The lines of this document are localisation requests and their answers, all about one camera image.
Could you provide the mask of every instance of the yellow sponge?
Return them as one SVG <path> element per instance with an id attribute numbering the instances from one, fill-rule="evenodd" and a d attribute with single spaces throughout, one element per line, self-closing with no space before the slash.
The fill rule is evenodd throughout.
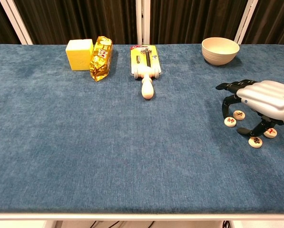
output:
<path id="1" fill-rule="evenodd" d="M 66 53 L 72 70 L 89 70 L 93 43 L 91 39 L 70 40 Z"/>

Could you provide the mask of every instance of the table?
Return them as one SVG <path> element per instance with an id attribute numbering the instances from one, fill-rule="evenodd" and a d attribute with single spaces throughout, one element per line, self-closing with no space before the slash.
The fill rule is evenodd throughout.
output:
<path id="1" fill-rule="evenodd" d="M 130 45 L 114 46 L 97 83 L 70 70 L 65 48 L 0 45 L 1 219 L 284 218 L 284 126 L 253 149 L 224 125 L 230 93 L 215 89 L 284 83 L 284 45 L 241 45 L 220 67 L 200 44 L 157 45 L 151 100 L 129 74 Z M 238 126 L 260 121 L 236 109 Z"/>

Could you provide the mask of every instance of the ceramic bowl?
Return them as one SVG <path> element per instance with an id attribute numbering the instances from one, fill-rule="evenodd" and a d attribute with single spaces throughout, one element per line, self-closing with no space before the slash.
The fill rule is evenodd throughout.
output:
<path id="1" fill-rule="evenodd" d="M 215 66 L 232 61 L 239 49 L 236 42 L 222 37 L 211 37 L 202 41 L 204 59 Z"/>

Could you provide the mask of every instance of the robotic hand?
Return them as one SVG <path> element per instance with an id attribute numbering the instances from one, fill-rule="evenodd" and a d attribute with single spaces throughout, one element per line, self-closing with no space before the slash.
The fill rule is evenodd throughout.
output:
<path id="1" fill-rule="evenodd" d="M 229 106 L 235 103 L 244 103 L 261 116 L 261 122 L 252 130 L 238 128 L 237 132 L 257 137 L 277 125 L 284 125 L 284 84 L 274 81 L 256 82 L 253 80 L 242 80 L 240 82 L 222 83 L 216 87 L 217 90 L 228 90 L 234 95 L 223 100 L 223 117 L 230 117 Z"/>

